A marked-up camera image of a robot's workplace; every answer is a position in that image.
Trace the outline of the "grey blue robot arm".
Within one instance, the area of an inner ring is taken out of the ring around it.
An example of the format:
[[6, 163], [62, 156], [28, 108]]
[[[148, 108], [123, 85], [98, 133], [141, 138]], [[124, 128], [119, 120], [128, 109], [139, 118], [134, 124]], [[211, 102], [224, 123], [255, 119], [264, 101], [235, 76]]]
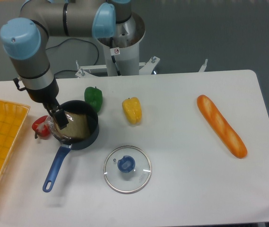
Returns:
[[19, 17], [0, 29], [3, 48], [18, 73], [14, 82], [22, 82], [31, 99], [44, 105], [60, 129], [65, 128], [68, 120], [56, 99], [59, 88], [46, 54], [49, 38], [111, 38], [117, 24], [130, 17], [129, 0], [26, 1]]

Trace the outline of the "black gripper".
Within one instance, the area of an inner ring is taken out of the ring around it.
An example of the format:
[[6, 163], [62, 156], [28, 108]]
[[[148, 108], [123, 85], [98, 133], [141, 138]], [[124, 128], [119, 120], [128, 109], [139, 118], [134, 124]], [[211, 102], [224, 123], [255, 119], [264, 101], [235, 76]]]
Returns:
[[54, 117], [60, 130], [66, 128], [69, 123], [64, 110], [59, 110], [60, 104], [58, 103], [56, 97], [59, 93], [59, 87], [56, 79], [54, 79], [50, 85], [38, 89], [26, 89], [30, 98], [37, 102], [42, 103], [51, 117]]

